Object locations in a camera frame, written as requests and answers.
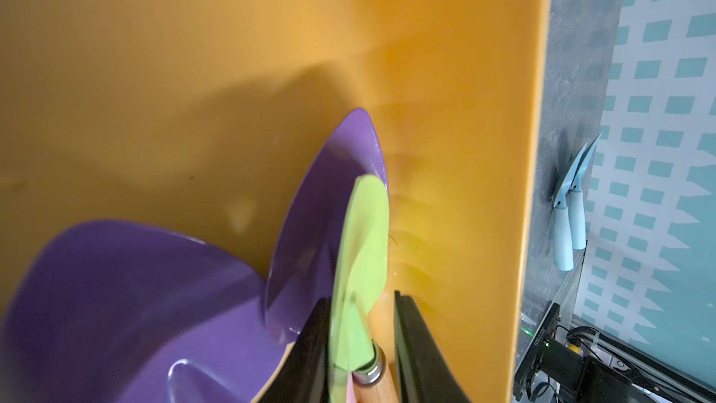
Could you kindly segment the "purple shovel pink handle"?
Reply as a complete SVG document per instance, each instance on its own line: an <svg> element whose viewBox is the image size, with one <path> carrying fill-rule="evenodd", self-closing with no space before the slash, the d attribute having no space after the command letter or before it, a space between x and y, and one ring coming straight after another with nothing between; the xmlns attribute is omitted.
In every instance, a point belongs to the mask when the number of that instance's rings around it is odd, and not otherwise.
<svg viewBox="0 0 716 403"><path fill-rule="evenodd" d="M68 229L1 323L5 402L249 402L285 347L264 280L206 242L127 221Z"/></svg>
<svg viewBox="0 0 716 403"><path fill-rule="evenodd" d="M316 302L332 295L346 209L361 175L388 183L377 130L367 110L356 108L324 142L280 230L265 297L274 341L296 341Z"/></svg>

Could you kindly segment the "green shovel wooden handle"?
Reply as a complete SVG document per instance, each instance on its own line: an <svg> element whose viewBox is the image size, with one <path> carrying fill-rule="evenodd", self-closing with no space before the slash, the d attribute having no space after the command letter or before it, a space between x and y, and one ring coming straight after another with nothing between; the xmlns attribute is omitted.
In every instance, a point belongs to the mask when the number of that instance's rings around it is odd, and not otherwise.
<svg viewBox="0 0 716 403"><path fill-rule="evenodd" d="M376 175L361 175L347 206L331 300L328 386L332 402L396 402L388 361L367 317L387 281L390 210Z"/></svg>

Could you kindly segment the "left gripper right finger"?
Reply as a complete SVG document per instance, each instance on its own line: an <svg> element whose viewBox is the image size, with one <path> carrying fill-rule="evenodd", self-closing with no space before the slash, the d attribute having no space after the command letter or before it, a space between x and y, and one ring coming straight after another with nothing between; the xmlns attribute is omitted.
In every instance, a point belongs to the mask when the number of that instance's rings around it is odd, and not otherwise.
<svg viewBox="0 0 716 403"><path fill-rule="evenodd" d="M400 402L469 402L414 300L395 291L395 355Z"/></svg>

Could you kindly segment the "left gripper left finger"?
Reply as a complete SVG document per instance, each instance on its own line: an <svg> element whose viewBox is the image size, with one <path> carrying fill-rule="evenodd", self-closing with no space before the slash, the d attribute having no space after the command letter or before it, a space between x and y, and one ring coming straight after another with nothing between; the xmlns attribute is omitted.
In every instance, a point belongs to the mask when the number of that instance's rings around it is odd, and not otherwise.
<svg viewBox="0 0 716 403"><path fill-rule="evenodd" d="M330 309L330 299L317 302L291 352L259 402L330 401L327 382Z"/></svg>

